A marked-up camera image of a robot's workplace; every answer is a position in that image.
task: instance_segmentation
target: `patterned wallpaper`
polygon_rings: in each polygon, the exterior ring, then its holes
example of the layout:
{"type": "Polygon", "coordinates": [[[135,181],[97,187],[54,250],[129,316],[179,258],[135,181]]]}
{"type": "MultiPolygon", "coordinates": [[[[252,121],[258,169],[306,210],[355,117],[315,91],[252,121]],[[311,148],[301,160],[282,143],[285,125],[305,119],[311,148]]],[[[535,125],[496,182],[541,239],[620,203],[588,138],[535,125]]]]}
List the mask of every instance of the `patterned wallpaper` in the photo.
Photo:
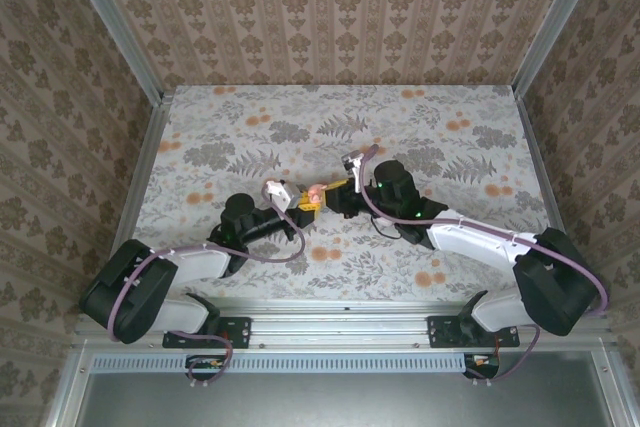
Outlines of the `patterned wallpaper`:
{"type": "Polygon", "coordinates": [[[117,0],[178,84],[510,84],[552,0],[117,0]]]}
{"type": "Polygon", "coordinates": [[[569,233],[640,384],[640,0],[580,0],[525,98],[569,233]]]}
{"type": "Polygon", "coordinates": [[[89,0],[0,0],[0,425],[37,425],[148,103],[89,0]]]}

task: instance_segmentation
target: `purple cable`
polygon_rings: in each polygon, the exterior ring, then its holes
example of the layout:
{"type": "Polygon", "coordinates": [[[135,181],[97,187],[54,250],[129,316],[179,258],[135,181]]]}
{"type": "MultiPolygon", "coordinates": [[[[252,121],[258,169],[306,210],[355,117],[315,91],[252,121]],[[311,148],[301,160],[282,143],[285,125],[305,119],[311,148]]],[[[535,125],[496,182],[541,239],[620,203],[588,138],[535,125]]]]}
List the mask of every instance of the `purple cable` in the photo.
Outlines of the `purple cable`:
{"type": "Polygon", "coordinates": [[[489,382],[496,382],[498,380],[504,380],[507,379],[509,377],[511,377],[514,372],[516,370],[518,370],[520,368],[520,366],[524,363],[524,361],[527,359],[527,357],[529,357],[529,355],[531,354],[531,352],[533,351],[533,348],[536,346],[536,344],[538,343],[538,339],[540,339],[540,327],[538,327],[537,325],[532,325],[532,327],[534,329],[536,329],[536,333],[533,336],[533,340],[531,341],[531,343],[529,344],[529,347],[527,347],[527,350],[524,351],[524,354],[522,354],[522,357],[520,357],[518,359],[518,362],[515,363],[515,365],[513,367],[511,367],[509,370],[507,370],[504,374],[500,374],[497,377],[494,377],[493,379],[487,379],[484,375],[482,375],[480,372],[477,372],[473,369],[470,369],[467,367],[467,372],[475,375],[476,377],[478,377],[479,379],[482,380],[486,380],[487,383],[489,382]]]}
{"type": "Polygon", "coordinates": [[[229,368],[229,365],[231,365],[231,359],[233,358],[233,345],[231,344],[231,342],[229,342],[227,339],[225,339],[224,337],[219,337],[217,335],[199,335],[199,334],[187,334],[186,332],[181,332],[181,331],[172,331],[171,332],[173,335],[177,335],[180,337],[184,337],[185,339],[192,339],[192,340],[215,340],[216,342],[220,342],[221,344],[224,344],[225,348],[227,349],[227,355],[224,359],[224,363],[222,364],[222,367],[220,367],[220,369],[218,370],[218,372],[215,373],[215,375],[213,377],[211,377],[210,379],[207,379],[206,381],[200,381],[200,380],[196,380],[193,377],[193,368],[199,364],[200,362],[203,362],[204,359],[200,358],[198,360],[194,360],[193,362],[191,362],[191,364],[189,364],[189,369],[187,370],[187,376],[189,377],[189,380],[191,381],[191,386],[193,387],[196,383],[201,383],[204,384],[205,382],[208,384],[210,382],[215,382],[216,380],[218,380],[222,374],[224,374],[224,372],[229,368]]]}
{"type": "Polygon", "coordinates": [[[258,255],[252,255],[245,252],[240,252],[238,250],[228,249],[227,247],[221,247],[216,244],[188,245],[183,247],[176,247],[175,249],[164,249],[164,250],[159,250],[157,252],[154,252],[153,254],[145,258],[140,263],[140,265],[138,265],[138,267],[134,269],[134,271],[131,273],[128,280],[125,282],[124,286],[122,287],[122,290],[118,294],[116,301],[113,303],[113,307],[111,308],[111,313],[109,314],[109,320],[107,322],[107,332],[109,334],[109,338],[114,342],[118,342],[119,339],[115,335],[114,327],[116,323],[116,317],[118,316],[118,311],[122,306],[122,302],[124,302],[124,298],[126,297],[127,293],[131,289],[131,286],[134,284],[136,279],[140,276],[142,271],[147,267],[147,265],[149,265],[154,259],[157,259],[158,257],[161,257],[163,255],[168,255],[168,254],[174,254],[174,253],[190,254],[190,253],[201,252],[201,251],[217,251],[217,252],[224,252],[227,254],[237,255],[239,257],[246,257],[247,259],[257,260],[258,262],[269,262],[272,264],[284,264],[287,262],[291,262],[292,260],[295,260],[298,257],[300,257],[303,254],[304,249],[306,247],[306,242],[304,240],[304,232],[302,232],[302,229],[298,227],[295,224],[295,222],[293,222],[293,220],[289,218],[289,216],[287,216],[284,212],[282,212],[282,210],[280,210],[280,208],[276,204],[271,202],[271,199],[267,194],[266,184],[262,187],[261,194],[262,194],[262,198],[271,206],[271,208],[273,208],[273,210],[275,210],[278,213],[278,215],[293,228],[296,234],[298,234],[298,237],[300,238],[300,249],[298,250],[298,252],[296,252],[295,254],[285,259],[270,259],[268,257],[260,257],[258,255]]]}
{"type": "MultiPolygon", "coordinates": [[[[360,185],[364,186],[365,184],[365,165],[367,164],[367,162],[369,160],[371,160],[373,158],[374,155],[376,155],[376,153],[378,152],[378,144],[373,144],[371,147],[369,147],[369,150],[367,150],[367,152],[364,154],[364,157],[362,158],[362,162],[361,162],[361,166],[360,166],[360,185]]],[[[511,240],[515,243],[524,245],[526,247],[529,247],[530,249],[534,249],[537,250],[538,252],[545,254],[553,259],[556,259],[566,265],[568,265],[569,267],[571,267],[572,269],[577,270],[580,274],[584,275],[587,279],[589,279],[589,281],[595,286],[595,288],[598,290],[598,295],[600,296],[600,305],[592,310],[590,312],[591,315],[598,315],[601,314],[605,311],[605,309],[607,308],[607,305],[609,303],[609,296],[607,295],[607,291],[605,290],[604,286],[602,285],[602,283],[597,279],[597,277],[595,275],[593,275],[591,272],[589,272],[586,268],[584,268],[583,266],[581,266],[580,264],[578,264],[577,262],[571,260],[568,257],[565,257],[562,254],[558,254],[557,252],[554,252],[553,250],[547,249],[546,247],[543,247],[541,245],[536,244],[535,242],[530,242],[526,239],[521,239],[519,237],[514,237],[510,234],[504,233],[500,230],[497,229],[492,229],[491,227],[487,227],[485,225],[480,225],[480,224],[476,224],[475,222],[469,222],[468,220],[457,220],[457,219],[433,219],[433,220],[405,220],[405,219],[396,219],[394,217],[391,217],[390,215],[385,214],[384,212],[382,212],[380,209],[378,209],[373,202],[371,201],[371,199],[369,198],[369,196],[367,195],[367,191],[366,189],[363,187],[362,188],[362,198],[364,199],[364,201],[367,203],[367,205],[369,206],[369,208],[375,212],[377,215],[379,215],[380,217],[390,220],[391,222],[394,222],[396,224],[404,224],[404,225],[442,225],[442,224],[447,224],[447,225],[459,225],[459,226],[464,226],[464,227],[469,227],[471,229],[475,229],[475,230],[479,230],[481,232],[485,232],[487,234],[491,234],[491,235],[495,235],[496,237],[500,237],[501,239],[505,239],[505,240],[511,240]]]]}

